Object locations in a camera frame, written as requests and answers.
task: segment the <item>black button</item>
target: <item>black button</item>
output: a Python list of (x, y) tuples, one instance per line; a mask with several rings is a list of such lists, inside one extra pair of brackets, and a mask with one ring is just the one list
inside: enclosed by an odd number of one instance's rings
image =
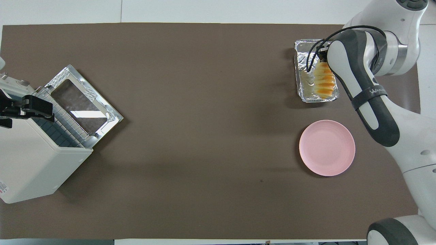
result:
[(407, 7), (411, 9), (420, 9), (424, 7), (424, 2), (408, 2)]

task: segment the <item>black cable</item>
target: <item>black cable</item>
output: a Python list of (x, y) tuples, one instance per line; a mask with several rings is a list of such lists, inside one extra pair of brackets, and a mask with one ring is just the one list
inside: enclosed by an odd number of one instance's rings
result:
[[(307, 72), (310, 72), (310, 70), (312, 69), (313, 62), (314, 62), (314, 60), (315, 60), (315, 57), (318, 55), (318, 51), (321, 49), (321, 47), (324, 47), (324, 44), (325, 44), (327, 41), (329, 41), (330, 38), (332, 38), (333, 36), (335, 36), (335, 35), (337, 35), (337, 34), (343, 32), (343, 31), (345, 31), (345, 30), (356, 29), (356, 28), (367, 28), (367, 29), (373, 29), (373, 30), (376, 30), (376, 31), (380, 32), (381, 35), (382, 35), (383, 37), (386, 38), (386, 34), (385, 34), (381, 29), (379, 29), (379, 28), (377, 28), (377, 27), (374, 27), (374, 26), (358, 25), (358, 26), (350, 26), (350, 27), (346, 27), (346, 28), (340, 29), (340, 30), (338, 30), (338, 31), (336, 31), (336, 32), (334, 32), (334, 33), (332, 33), (332, 34), (331, 34), (330, 36), (328, 36), (327, 38), (325, 38), (325, 39), (320, 39), (320, 40), (317, 41), (314, 45), (312, 45), (312, 47), (310, 48), (309, 54), (307, 55), (307, 60), (306, 60), (306, 71), (307, 71)], [(320, 43), (321, 41), (322, 41), (322, 43), (317, 47), (317, 49), (316, 49), (316, 51), (315, 51), (315, 53), (314, 53), (314, 55), (313, 55), (313, 57), (312, 57), (312, 61), (310, 62), (310, 66), (308, 66), (308, 64), (309, 64), (310, 53), (312, 52), (313, 48), (314, 48), (318, 43)], [(378, 47), (376, 46), (376, 48), (377, 48), (377, 54), (376, 54), (376, 55), (377, 55), (377, 58), (378, 58), (378, 55), (379, 55)]]

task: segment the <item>wire rack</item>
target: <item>wire rack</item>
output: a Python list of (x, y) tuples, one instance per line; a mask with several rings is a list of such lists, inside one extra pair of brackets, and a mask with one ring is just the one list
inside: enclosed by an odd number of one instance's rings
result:
[(41, 129), (61, 147), (83, 147), (82, 143), (95, 133), (86, 132), (51, 96), (52, 87), (42, 87), (33, 94), (53, 104), (54, 122), (34, 119)]

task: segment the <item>white floor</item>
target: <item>white floor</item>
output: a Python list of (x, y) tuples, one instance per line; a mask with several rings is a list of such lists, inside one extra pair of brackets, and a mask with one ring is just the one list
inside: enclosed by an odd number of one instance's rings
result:
[[(345, 24), (369, 2), (370, 0), (0, 0), (0, 26), (118, 22)], [(419, 36), (422, 47), (418, 60), (421, 114), (436, 119), (436, 107), (433, 106), (436, 103), (436, 85), (433, 84), (436, 81), (436, 48), (432, 46), (436, 40), (436, 3), (432, 0), (429, 0), (429, 7), (422, 18)], [(116, 241), (116, 244), (264, 242), (265, 240), (129, 239)]]

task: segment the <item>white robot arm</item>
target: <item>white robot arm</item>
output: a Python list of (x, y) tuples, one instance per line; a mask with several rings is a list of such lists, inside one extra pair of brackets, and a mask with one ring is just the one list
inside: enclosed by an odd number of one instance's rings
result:
[(401, 75), (419, 55), (418, 28), (427, 0), (373, 0), (327, 50), (327, 62), (372, 138), (400, 167), (420, 215), (385, 219), (368, 244), (436, 244), (436, 121), (390, 101), (374, 75)]

